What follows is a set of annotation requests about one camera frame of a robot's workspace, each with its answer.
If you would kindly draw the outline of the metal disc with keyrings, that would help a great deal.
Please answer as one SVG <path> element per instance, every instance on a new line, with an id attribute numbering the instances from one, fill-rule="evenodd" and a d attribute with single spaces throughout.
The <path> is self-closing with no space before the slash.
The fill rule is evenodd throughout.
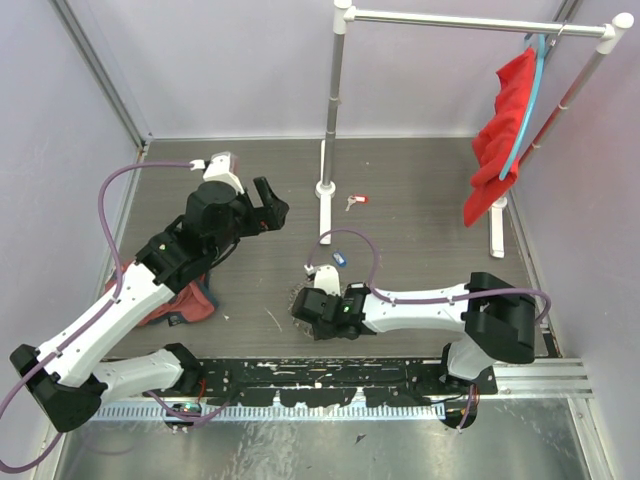
<path id="1" fill-rule="evenodd" d="M 324 319 L 329 295 L 305 281 L 289 295 L 289 314 L 294 325 L 314 341 L 331 338 L 331 324 Z"/>

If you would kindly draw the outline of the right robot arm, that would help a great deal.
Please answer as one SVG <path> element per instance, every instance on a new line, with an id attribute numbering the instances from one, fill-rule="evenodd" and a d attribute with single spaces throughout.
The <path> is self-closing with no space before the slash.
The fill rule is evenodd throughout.
<path id="1" fill-rule="evenodd" d="M 452 394 L 475 384 L 497 362 L 528 365 L 535 359 L 534 292 L 486 272 L 435 290 L 387 291 L 365 282 L 342 288 L 336 269 L 320 268 L 312 284 L 294 295 L 290 311 L 315 340 L 397 330 L 456 334 L 443 348 L 438 370 L 440 385 Z"/>

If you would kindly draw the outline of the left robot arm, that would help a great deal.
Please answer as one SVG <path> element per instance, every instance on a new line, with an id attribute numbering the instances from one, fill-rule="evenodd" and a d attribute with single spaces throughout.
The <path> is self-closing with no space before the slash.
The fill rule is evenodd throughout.
<path id="1" fill-rule="evenodd" d="M 197 390 L 202 366 L 180 343 L 128 360 L 104 357 L 147 315 L 221 263 L 240 239 L 283 228 L 288 204 L 266 178 L 255 178 L 254 186 L 259 207 L 227 181 L 202 183 L 188 196 L 184 213 L 151 237 L 116 284 L 73 324 L 39 347 L 14 350 L 12 365 L 57 432 L 79 428 L 112 401 L 147 391 L 188 396 Z"/>

